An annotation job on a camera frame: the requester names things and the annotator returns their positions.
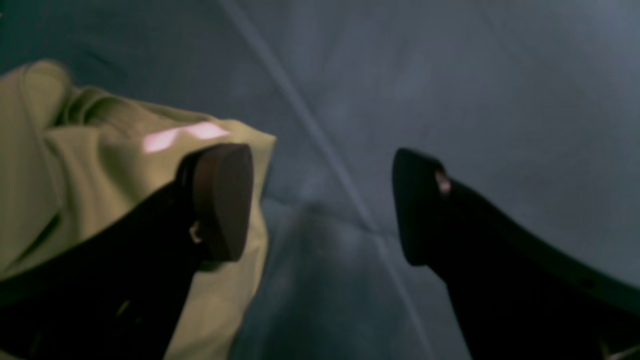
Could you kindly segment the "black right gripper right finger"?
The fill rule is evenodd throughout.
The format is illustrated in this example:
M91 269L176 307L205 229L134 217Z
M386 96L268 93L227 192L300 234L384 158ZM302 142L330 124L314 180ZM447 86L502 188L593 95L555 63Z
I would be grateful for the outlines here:
M639 290L535 237L437 158L396 151L407 262L441 278L474 360L637 360Z

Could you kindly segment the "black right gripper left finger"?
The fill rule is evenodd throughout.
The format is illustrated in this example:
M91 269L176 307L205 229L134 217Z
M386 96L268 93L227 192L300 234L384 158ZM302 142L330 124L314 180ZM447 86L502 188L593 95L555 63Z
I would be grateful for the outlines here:
M161 360L202 262L236 262L249 145L188 153L172 182L72 249L1 282L1 351L21 360Z

